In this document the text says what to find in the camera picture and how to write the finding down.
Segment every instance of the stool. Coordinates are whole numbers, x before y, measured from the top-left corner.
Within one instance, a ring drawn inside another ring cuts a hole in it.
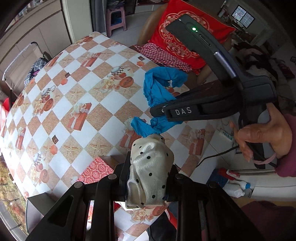
[[[121,23],[118,24],[114,24],[111,26],[111,15],[114,12],[121,12]],[[112,30],[116,29],[116,28],[120,28],[123,27],[123,30],[126,31],[126,14],[124,11],[124,7],[120,7],[117,9],[114,9],[112,11],[110,11],[109,9],[107,9],[107,23],[106,23],[106,29],[107,29],[107,37],[110,37],[112,35]]]

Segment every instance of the blue fabric on floor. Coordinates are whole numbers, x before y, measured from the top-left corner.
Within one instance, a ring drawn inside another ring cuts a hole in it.
[[[187,80],[187,73],[170,67],[156,67],[145,73],[144,95],[150,107],[176,99],[164,88],[170,85],[170,80],[172,80],[173,88],[181,87]],[[169,122],[163,115],[153,117],[150,125],[142,121],[139,117],[134,117],[131,126],[138,135],[147,137],[154,133],[164,133],[173,126],[181,123],[182,121]]]

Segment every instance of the gray curtain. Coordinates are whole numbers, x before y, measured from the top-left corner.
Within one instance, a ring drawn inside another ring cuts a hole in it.
[[[91,22],[93,31],[106,31],[107,0],[90,0]]]

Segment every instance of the red pillow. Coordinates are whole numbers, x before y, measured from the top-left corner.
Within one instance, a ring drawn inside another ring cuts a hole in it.
[[[192,69],[200,69],[206,65],[205,61],[195,52],[189,51],[177,38],[166,31],[165,27],[183,14],[188,14],[206,28],[221,44],[228,35],[235,31],[234,28],[225,25],[205,12],[182,0],[170,0],[168,7],[163,13],[158,26],[150,42],[157,44],[173,56],[189,64]]]

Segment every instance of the white bottle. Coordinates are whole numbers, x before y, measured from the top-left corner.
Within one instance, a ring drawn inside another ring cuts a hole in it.
[[[238,180],[229,180],[229,183],[237,183],[241,187],[242,190],[251,188],[251,184],[245,181],[238,181]]]
[[[227,183],[223,187],[223,190],[231,197],[239,198],[239,197],[244,196],[244,192],[242,191],[240,186],[237,184]]]

